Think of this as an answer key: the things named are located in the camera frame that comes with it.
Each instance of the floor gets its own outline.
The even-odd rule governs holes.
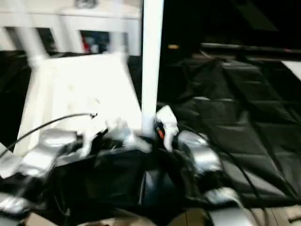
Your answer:
[[[257,217],[256,223],[254,217],[249,210],[246,210],[247,215],[253,222],[254,226],[301,226],[301,220],[290,223],[288,219],[301,217],[301,206],[291,206],[285,208],[269,208],[267,209],[269,221],[264,222],[264,214],[261,209],[252,209]],[[189,210],[186,213],[175,218],[168,226],[204,226],[205,215],[200,209]]]

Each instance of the black tarp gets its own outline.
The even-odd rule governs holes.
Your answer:
[[[0,84],[6,84],[0,91],[0,141],[7,145],[16,139],[30,69],[20,53],[0,57]],[[130,57],[128,66],[141,100],[141,61]],[[300,88],[281,62],[186,59],[161,67],[158,108],[169,104],[181,129],[208,135],[247,205],[259,203],[225,153],[237,159],[266,205],[287,205],[301,200]]]

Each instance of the white bar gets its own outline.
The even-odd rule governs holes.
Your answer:
[[[38,32],[33,27],[23,0],[6,0],[11,6],[15,21],[20,24],[17,29],[18,36],[26,51],[28,62],[31,67],[36,67],[41,61],[47,58]]]
[[[164,0],[144,0],[142,131],[154,136]]]

